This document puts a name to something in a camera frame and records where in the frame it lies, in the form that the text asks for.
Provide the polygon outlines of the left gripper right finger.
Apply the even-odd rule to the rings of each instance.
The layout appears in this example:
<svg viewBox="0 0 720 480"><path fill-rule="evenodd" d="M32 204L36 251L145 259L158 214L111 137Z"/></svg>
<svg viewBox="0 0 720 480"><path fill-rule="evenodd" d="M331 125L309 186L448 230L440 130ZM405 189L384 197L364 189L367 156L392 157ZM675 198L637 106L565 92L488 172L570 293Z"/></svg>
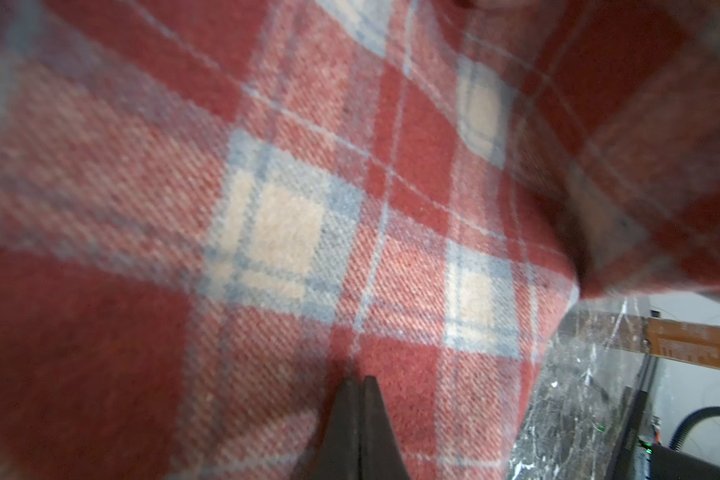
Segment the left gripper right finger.
<svg viewBox="0 0 720 480"><path fill-rule="evenodd" d="M366 376L360 397L359 478L409 480L377 379Z"/></svg>

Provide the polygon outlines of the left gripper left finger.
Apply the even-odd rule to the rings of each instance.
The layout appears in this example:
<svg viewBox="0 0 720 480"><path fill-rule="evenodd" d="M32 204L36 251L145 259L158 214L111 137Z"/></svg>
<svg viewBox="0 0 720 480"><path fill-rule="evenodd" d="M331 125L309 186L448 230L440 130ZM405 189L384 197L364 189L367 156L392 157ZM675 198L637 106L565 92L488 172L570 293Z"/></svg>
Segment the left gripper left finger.
<svg viewBox="0 0 720 480"><path fill-rule="evenodd" d="M346 379L341 383L333 400L310 479L359 479L359 430L359 385L355 379Z"/></svg>

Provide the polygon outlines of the red plaid skirt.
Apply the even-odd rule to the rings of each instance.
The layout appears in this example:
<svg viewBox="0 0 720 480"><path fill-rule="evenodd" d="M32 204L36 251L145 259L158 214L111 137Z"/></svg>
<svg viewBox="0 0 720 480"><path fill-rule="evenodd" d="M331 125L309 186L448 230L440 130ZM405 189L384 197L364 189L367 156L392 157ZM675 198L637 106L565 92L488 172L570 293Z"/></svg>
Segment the red plaid skirt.
<svg viewBox="0 0 720 480"><path fill-rule="evenodd" d="M500 479L578 301L720 291L720 1L0 1L0 478L289 479L350 373Z"/></svg>

